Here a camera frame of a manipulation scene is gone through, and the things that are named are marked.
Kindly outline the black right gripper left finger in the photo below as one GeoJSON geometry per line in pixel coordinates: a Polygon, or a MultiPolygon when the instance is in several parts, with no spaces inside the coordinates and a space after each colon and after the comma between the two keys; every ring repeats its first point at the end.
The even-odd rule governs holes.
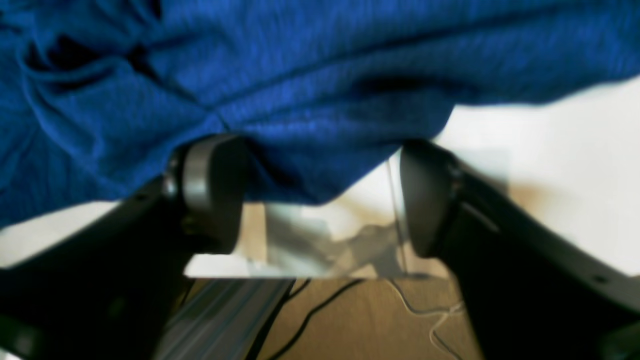
{"type": "Polygon", "coordinates": [[[149,360],[196,254],[236,247],[250,161],[218,134],[82,230],[1,271],[1,349],[23,360],[149,360]]]}

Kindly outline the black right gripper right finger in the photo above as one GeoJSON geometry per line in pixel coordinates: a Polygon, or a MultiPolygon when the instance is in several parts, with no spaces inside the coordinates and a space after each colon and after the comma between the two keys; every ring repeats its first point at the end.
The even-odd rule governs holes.
{"type": "Polygon", "coordinates": [[[457,278],[487,360],[637,360],[639,280],[526,214],[457,157],[405,142],[400,182],[419,258],[457,278]]]}

